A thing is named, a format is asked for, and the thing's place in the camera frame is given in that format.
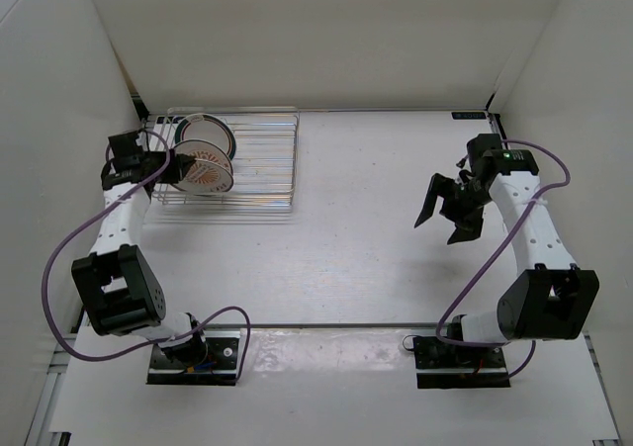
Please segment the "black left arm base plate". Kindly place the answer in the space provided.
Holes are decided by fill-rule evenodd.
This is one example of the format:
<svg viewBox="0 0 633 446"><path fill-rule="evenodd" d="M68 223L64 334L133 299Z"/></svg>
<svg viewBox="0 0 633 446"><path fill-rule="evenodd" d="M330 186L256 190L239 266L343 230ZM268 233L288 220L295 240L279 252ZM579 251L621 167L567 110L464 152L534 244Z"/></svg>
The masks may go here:
<svg viewBox="0 0 633 446"><path fill-rule="evenodd" d="M229 386L237 384L242 335L239 330L207 330L202 355L183 363L153 347L146 383L151 386Z"/></svg>

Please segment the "small black label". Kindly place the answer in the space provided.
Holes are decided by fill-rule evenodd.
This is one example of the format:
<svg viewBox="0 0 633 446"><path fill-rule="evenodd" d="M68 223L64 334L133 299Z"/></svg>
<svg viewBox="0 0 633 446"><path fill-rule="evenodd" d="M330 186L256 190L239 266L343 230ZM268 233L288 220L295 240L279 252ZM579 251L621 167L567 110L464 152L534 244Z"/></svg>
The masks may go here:
<svg viewBox="0 0 633 446"><path fill-rule="evenodd" d="M451 117L453 120L467 121L467 120L485 120L487 114L481 111L459 111L452 112Z"/></svg>

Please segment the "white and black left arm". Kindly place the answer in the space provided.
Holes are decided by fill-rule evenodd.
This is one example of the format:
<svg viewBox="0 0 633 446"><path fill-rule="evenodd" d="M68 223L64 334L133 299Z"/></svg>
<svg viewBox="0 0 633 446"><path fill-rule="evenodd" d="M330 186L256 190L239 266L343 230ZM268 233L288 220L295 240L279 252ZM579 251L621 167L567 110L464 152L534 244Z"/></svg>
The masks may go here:
<svg viewBox="0 0 633 446"><path fill-rule="evenodd" d="M131 188L135 192L101 222L97 240L87 256L72 263L71 275L95 332L136 335L157 341L171 361L196 367L208 355L204 335L191 333L199 323L188 312L169 313L162 288L139 247L145 214L155 183L142 180L163 164L159 182L180 182L195 158L174 150L143 151L114 157L101 173L105 207L110 208Z"/></svg>

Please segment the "orange sunburst plate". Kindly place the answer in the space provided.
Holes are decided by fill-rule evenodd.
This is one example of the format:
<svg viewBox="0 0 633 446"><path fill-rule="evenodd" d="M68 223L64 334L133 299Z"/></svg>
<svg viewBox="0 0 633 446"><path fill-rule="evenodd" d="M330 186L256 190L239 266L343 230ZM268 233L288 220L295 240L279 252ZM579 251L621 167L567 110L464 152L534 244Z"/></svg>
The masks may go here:
<svg viewBox="0 0 633 446"><path fill-rule="evenodd" d="M224 193L232 189L231 161L217 145L201 139L187 139L177 143L174 149L177 155L195 159L183 180L173 184L174 188L196 195Z"/></svg>

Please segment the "green rimmed white plate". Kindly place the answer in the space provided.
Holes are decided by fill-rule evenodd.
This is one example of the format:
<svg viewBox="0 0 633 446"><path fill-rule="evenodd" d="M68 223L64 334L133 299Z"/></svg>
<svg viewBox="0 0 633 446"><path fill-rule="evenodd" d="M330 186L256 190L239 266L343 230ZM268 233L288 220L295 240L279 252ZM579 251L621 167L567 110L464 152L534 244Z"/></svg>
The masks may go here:
<svg viewBox="0 0 633 446"><path fill-rule="evenodd" d="M191 114L179 121L174 142L180 143L188 139L210 142L220 148L230 160L233 160L236 153L236 139L232 130L224 121L210 114Z"/></svg>

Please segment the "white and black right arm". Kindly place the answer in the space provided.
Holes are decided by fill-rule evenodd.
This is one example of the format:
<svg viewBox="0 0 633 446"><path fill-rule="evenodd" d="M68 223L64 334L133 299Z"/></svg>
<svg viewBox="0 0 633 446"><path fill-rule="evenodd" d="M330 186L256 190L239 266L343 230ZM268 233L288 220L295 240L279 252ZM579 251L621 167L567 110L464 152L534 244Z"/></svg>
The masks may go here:
<svg viewBox="0 0 633 446"><path fill-rule="evenodd" d="M454 224L451 244L473 241L483 229L484 208L494 204L507 235L462 289L437 322L436 338L455 366L465 367L481 348L515 340L573 340L588 318L599 281L583 269L565 247L548 211L545 194L571 182L566 172L558 183L542 184L532 145L518 149L501 142L471 140L456 178L432 176L415 223L438 212ZM517 277L496 306L480 314L453 313L502 253L513 251Z"/></svg>

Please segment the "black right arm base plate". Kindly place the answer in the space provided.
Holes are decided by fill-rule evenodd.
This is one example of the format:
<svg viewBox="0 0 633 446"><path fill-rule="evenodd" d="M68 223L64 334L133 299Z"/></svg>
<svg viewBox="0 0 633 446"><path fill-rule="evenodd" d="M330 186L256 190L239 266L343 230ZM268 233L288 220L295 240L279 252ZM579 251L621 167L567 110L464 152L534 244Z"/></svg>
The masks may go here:
<svg viewBox="0 0 633 446"><path fill-rule="evenodd" d="M412 338L417 387L420 390L503 389L509 372L500 348L466 348L433 336Z"/></svg>

